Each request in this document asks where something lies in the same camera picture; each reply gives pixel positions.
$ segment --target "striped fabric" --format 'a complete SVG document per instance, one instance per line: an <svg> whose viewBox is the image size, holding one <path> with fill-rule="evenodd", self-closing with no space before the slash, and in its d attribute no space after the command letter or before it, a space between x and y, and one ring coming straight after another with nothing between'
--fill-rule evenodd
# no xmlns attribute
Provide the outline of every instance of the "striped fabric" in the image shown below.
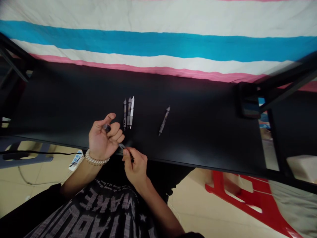
<svg viewBox="0 0 317 238"><path fill-rule="evenodd" d="M35 58L253 82L317 50L315 0L4 0L0 32Z"/></svg>

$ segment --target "blue stripe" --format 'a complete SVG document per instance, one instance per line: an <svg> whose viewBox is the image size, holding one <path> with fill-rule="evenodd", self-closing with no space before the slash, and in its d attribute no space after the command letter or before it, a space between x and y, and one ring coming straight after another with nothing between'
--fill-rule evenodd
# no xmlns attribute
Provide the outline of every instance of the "blue stripe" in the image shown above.
<svg viewBox="0 0 317 238"><path fill-rule="evenodd" d="M186 33L139 33L66 29L24 21L2 20L0 32L11 39L55 45L61 49L136 56L200 57L218 61L297 61L317 50L317 37L304 36L252 38Z"/></svg>

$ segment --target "black pants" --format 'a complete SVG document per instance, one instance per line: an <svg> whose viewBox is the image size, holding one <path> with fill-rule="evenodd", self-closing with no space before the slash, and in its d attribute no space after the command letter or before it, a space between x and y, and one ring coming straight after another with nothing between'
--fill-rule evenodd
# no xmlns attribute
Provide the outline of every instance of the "black pants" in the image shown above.
<svg viewBox="0 0 317 238"><path fill-rule="evenodd" d="M102 167L97 179L118 186L131 185L125 175L124 162L121 160L122 156L113 155L108 163ZM193 169L192 167L148 160L147 176L159 195L167 202L168 196L173 193L172 188L176 188L176 185Z"/></svg>

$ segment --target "black cable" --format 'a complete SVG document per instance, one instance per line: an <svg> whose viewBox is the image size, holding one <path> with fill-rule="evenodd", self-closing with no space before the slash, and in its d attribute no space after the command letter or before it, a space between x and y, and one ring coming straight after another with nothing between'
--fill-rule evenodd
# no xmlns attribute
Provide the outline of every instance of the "black cable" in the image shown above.
<svg viewBox="0 0 317 238"><path fill-rule="evenodd" d="M0 155L3 155L3 154L19 154L19 153L64 154L64 155L82 154L82 153L78 153L78 152L74 152L74 153L62 153L62 152L40 152L40 151L33 151L33 150L6 150L6 151L1 151L1 152L0 152Z"/></svg>
<svg viewBox="0 0 317 238"><path fill-rule="evenodd" d="M60 183L60 182L30 183L30 182L26 181L26 179L25 179L24 176L22 175L20 166L18 166L18 170L19 170L19 173L20 173L21 178L23 179L23 181L24 181L25 183L29 184L29 185L42 185L42 184L48 184L48 183Z"/></svg>

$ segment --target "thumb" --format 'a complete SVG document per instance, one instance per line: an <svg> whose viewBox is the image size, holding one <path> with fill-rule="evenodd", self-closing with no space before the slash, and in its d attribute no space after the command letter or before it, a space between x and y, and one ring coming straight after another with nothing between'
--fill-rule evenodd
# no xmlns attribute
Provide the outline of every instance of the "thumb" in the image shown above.
<svg viewBox="0 0 317 238"><path fill-rule="evenodd" d="M115 119L116 118L116 114L115 113L109 113L107 116L106 116L106 118L105 119L103 119L102 121L104 121L104 123L102 124L102 126L103 125L105 125L105 124L110 124L111 123L111 121L113 120L113 119Z"/></svg>
<svg viewBox="0 0 317 238"><path fill-rule="evenodd" d="M124 161L124 170L125 172L132 171L132 163L131 163L131 156L130 152L127 149L123 150L123 159Z"/></svg>
<svg viewBox="0 0 317 238"><path fill-rule="evenodd" d="M103 125L109 125L111 123L111 121L113 119L116 118L116 114L115 113L109 113L105 119L101 120L101 121L95 121L92 125L91 131L92 132L99 132L102 128Z"/></svg>

